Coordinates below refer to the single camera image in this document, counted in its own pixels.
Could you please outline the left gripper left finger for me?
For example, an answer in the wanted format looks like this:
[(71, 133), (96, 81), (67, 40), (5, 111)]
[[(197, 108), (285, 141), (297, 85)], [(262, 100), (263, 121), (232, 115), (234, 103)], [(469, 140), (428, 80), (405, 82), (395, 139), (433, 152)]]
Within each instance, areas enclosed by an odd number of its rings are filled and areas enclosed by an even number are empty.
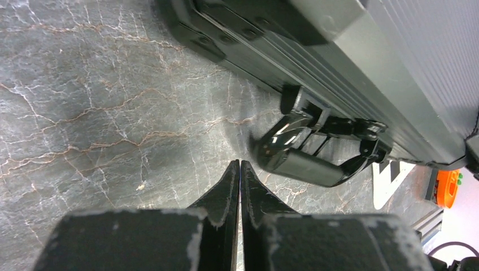
[(235, 270), (240, 162), (186, 208), (80, 210), (51, 232), (35, 270)]

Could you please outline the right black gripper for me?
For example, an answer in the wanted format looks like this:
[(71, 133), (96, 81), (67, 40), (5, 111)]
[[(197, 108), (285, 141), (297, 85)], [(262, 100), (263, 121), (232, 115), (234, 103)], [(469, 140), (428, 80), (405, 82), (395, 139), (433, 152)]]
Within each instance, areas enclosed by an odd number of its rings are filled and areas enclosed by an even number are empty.
[(478, 114), (471, 134), (465, 140), (466, 145), (466, 168), (478, 179)]

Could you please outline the black poker set case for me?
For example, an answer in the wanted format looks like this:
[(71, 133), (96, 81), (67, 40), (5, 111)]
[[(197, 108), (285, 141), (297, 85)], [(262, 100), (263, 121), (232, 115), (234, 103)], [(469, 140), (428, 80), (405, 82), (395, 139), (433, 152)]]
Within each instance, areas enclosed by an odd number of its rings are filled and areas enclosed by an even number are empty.
[(264, 171), (335, 187), (384, 160), (466, 168), (477, 1), (156, 1), (183, 46), (281, 94)]

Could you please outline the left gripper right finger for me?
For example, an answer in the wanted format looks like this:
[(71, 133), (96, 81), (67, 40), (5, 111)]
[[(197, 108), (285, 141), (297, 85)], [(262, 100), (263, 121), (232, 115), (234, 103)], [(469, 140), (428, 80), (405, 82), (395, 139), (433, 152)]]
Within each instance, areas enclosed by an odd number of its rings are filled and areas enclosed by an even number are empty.
[(432, 270), (418, 236), (398, 217), (366, 213), (303, 215), (242, 161), (246, 270)]

